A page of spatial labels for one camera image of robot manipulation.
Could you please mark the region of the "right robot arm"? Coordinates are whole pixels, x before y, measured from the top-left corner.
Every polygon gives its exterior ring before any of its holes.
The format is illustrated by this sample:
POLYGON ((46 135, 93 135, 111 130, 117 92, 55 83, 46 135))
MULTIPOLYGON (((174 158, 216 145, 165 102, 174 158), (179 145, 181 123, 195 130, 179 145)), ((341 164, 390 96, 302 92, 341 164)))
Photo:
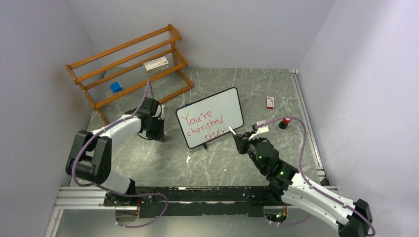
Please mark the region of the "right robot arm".
POLYGON ((296 167, 279 158, 279 152, 266 138, 253 138, 253 132, 232 134, 237 151, 248 155, 269 182, 267 199, 271 204, 296 206, 337 231, 340 237, 373 237, 369 204, 340 196, 311 181, 296 167))

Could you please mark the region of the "small whiteboard with black frame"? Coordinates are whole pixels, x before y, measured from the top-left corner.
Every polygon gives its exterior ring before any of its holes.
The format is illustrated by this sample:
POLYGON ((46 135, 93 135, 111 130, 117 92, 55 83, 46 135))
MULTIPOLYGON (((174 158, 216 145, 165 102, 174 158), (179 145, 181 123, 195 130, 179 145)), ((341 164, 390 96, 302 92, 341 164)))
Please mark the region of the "small whiteboard with black frame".
POLYGON ((176 109, 188 148, 201 146, 244 125, 238 89, 231 87, 176 109))

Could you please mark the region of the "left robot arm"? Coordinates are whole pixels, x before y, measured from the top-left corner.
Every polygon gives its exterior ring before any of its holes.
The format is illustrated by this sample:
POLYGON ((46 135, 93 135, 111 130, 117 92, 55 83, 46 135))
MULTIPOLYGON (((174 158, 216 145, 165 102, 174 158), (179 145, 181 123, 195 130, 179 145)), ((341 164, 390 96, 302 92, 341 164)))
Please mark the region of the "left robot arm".
POLYGON ((79 131, 65 171, 72 177, 116 192, 116 202, 131 205, 137 198, 135 182, 112 169, 112 149, 133 134, 145 140, 163 142, 164 123, 163 105, 145 97, 139 109, 125 112, 112 124, 91 132, 79 131))

